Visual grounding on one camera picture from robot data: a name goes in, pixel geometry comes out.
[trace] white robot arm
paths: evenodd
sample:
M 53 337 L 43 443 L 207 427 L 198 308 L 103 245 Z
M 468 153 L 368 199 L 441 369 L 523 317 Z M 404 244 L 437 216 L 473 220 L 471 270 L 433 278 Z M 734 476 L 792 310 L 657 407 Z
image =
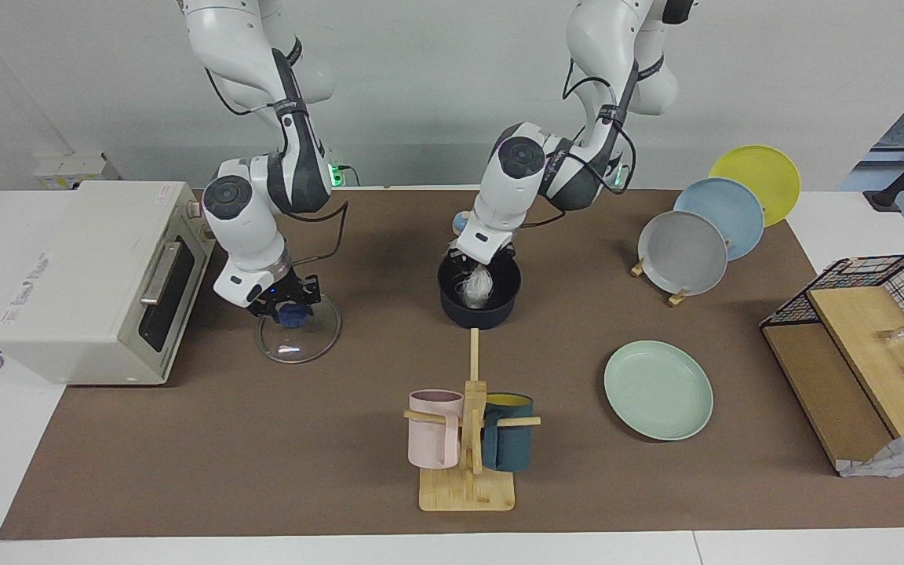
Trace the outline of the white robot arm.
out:
M 280 151 L 222 163 L 205 189 L 204 214 L 229 253 L 215 292 L 255 315 L 274 315 L 280 301 L 315 303 L 319 286 L 292 271 L 273 215 L 313 212 L 330 197 L 326 147 L 316 138 L 306 101 L 329 99 L 333 79 L 302 53 L 280 0 L 180 4 L 191 47 L 213 82 L 240 106 L 263 108 L 283 140 Z M 298 76 L 312 86 L 308 100 Z
M 661 114 L 675 100 L 678 83 L 665 65 L 662 43 L 666 25 L 689 16 L 694 0 L 582 0 L 567 21 L 567 48 L 584 75 L 573 90 L 585 107 L 580 144 L 543 132 L 525 122 L 508 128 L 494 146 L 480 193 L 455 248 L 480 264 L 489 264 L 520 228 L 528 207 L 542 195 L 562 212 L 592 205 L 607 169 L 618 171 L 613 158 L 628 110 Z M 646 62 L 641 71 L 640 62 Z M 541 147 L 539 174 L 514 178 L 499 148 L 517 138 Z

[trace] pink mug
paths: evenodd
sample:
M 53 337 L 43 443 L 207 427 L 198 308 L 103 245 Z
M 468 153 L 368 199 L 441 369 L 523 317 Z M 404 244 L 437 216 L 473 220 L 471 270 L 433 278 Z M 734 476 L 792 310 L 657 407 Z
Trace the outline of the pink mug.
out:
M 415 390 L 410 409 L 445 416 L 445 423 L 410 418 L 406 458 L 419 468 L 453 468 L 459 464 L 459 418 L 462 394 L 452 390 Z

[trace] black bowl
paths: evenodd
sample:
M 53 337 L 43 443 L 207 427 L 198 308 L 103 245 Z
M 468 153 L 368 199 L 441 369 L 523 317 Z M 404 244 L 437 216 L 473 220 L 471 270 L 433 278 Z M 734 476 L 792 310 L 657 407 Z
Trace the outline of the black bowl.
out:
M 507 255 L 492 260 L 487 271 L 493 279 L 493 292 L 484 308 L 468 308 L 462 303 L 455 287 L 466 278 L 456 261 L 445 257 L 438 267 L 438 287 L 441 290 L 442 310 L 449 319 L 463 328 L 489 330 L 504 322 L 512 314 L 514 300 L 521 289 L 521 271 L 513 258 Z

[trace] table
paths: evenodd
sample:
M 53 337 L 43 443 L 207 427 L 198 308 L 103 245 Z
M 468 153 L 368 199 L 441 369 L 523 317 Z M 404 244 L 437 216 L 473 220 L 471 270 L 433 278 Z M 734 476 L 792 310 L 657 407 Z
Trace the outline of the table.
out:
M 475 189 L 476 187 L 456 187 Z M 51 236 L 50 225 L 60 217 L 71 193 L 0 193 L 0 304 L 18 285 L 30 261 Z M 22 215 L 6 213 L 19 208 Z M 904 219 L 873 212 L 860 194 L 801 194 L 788 220 L 815 269 L 840 257 L 862 254 L 904 253 Z M 844 233 L 846 237 L 836 237 Z M 62 392 L 22 367 L 9 363 L 0 371 L 0 523 L 46 428 Z M 346 538 L 218 538 L 66 540 L 58 542 L 0 542 L 0 560 L 15 555 L 36 556 L 44 562 L 61 558 L 110 557 L 115 562 L 133 556 L 159 558 L 187 552 L 194 561 L 224 562 L 226 556 L 254 561 L 283 555 L 299 561 L 336 562 L 358 559 L 387 561 L 403 554 L 420 555 L 420 547 L 452 544 L 462 551 L 484 554 L 484 548 L 509 543 L 519 561 L 616 561 L 637 556 L 646 563 L 734 563 L 753 561 L 760 555 L 778 554 L 792 562 L 811 562 L 813 555 L 831 555 L 833 548 L 847 548 L 847 558 L 860 555 L 883 559 L 904 546 L 904 530 L 801 530 L 797 532 L 667 532 L 616 534 L 539 534 L 478 536 L 376 536 Z

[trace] mint green plate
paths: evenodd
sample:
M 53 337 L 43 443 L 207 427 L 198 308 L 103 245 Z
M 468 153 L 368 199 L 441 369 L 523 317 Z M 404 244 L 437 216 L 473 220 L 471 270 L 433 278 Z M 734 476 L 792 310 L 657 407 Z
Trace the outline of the mint green plate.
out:
M 667 343 L 625 344 L 606 365 L 606 397 L 628 426 L 653 439 L 686 439 L 713 413 L 713 389 L 699 364 Z

